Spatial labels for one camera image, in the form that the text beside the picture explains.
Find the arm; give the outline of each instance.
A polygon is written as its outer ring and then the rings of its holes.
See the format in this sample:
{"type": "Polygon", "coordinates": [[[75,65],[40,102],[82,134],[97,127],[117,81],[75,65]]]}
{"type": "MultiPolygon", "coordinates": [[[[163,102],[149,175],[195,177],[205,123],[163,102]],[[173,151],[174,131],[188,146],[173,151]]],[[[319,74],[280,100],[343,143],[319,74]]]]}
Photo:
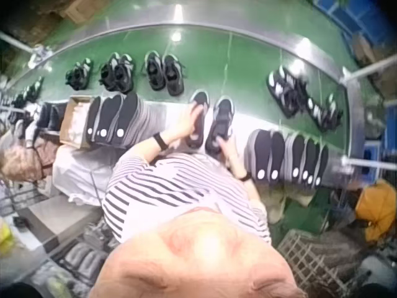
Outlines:
{"type": "MultiPolygon", "coordinates": [[[[165,144],[169,145],[176,140],[192,134],[194,131],[194,123],[202,111],[203,106],[196,106],[196,103],[189,105],[188,109],[182,113],[175,127],[160,133],[165,144]]],[[[137,156],[150,163],[160,152],[160,146],[157,141],[151,137],[132,146],[132,148],[119,159],[119,162],[137,156]]]]}
{"type": "MultiPolygon", "coordinates": [[[[225,156],[226,160],[229,161],[233,176],[237,179],[245,177],[247,175],[247,170],[245,169],[243,162],[238,157],[234,137],[231,137],[228,141],[225,141],[220,137],[218,137],[217,140],[219,146],[222,149],[223,155],[225,156]]],[[[260,203],[262,205],[261,197],[259,196],[259,193],[252,179],[243,182],[243,184],[248,194],[249,200],[254,203],[255,206],[257,205],[257,203],[260,203]]]]}

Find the yellow object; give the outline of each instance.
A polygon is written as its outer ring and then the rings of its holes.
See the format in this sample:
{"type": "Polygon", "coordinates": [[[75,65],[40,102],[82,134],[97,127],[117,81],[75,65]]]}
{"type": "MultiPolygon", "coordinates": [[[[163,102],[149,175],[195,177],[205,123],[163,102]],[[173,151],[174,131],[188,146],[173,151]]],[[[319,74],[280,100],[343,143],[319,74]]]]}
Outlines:
{"type": "Polygon", "coordinates": [[[366,241],[377,241],[396,220],[396,195],[394,187],[382,179],[362,191],[355,213],[358,219],[370,222],[366,241]]]}
{"type": "Polygon", "coordinates": [[[14,245],[14,238],[7,223],[0,217],[0,257],[4,256],[14,245]]]}

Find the black wristband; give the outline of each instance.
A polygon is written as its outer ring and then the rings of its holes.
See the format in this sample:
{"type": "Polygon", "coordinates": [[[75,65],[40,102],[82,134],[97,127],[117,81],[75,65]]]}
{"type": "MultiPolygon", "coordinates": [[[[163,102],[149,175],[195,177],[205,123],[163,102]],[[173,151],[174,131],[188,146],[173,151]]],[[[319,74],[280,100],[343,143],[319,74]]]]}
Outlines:
{"type": "Polygon", "coordinates": [[[250,179],[252,179],[251,173],[247,172],[247,175],[245,175],[244,177],[240,178],[239,180],[241,182],[246,182],[247,180],[250,180],[250,179]]]}
{"type": "Polygon", "coordinates": [[[153,138],[156,140],[157,144],[159,144],[161,151],[167,150],[168,145],[164,142],[163,138],[160,136],[160,133],[155,133],[153,138]]]}

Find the striped shirt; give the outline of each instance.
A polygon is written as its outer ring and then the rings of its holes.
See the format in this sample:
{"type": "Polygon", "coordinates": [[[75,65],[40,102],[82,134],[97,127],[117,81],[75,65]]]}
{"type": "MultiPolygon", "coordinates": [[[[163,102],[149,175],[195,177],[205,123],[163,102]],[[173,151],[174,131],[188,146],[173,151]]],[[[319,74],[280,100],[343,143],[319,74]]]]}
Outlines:
{"type": "Polygon", "coordinates": [[[241,181],[207,155],[173,153],[153,166],[139,157],[119,161],[102,207],[115,238],[125,242],[188,210],[213,207],[270,243],[265,211],[250,205],[241,181]]]}

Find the person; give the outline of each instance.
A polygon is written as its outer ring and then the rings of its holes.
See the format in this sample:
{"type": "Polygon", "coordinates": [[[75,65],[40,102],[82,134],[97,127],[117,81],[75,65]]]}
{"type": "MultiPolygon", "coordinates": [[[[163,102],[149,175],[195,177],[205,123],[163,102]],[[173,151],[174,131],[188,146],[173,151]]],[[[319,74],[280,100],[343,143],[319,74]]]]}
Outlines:
{"type": "Polygon", "coordinates": [[[306,297],[272,247],[266,210],[237,154],[218,138],[231,173],[197,153],[170,153],[203,107],[129,149],[103,202],[119,245],[91,290],[100,297],[306,297]]]}

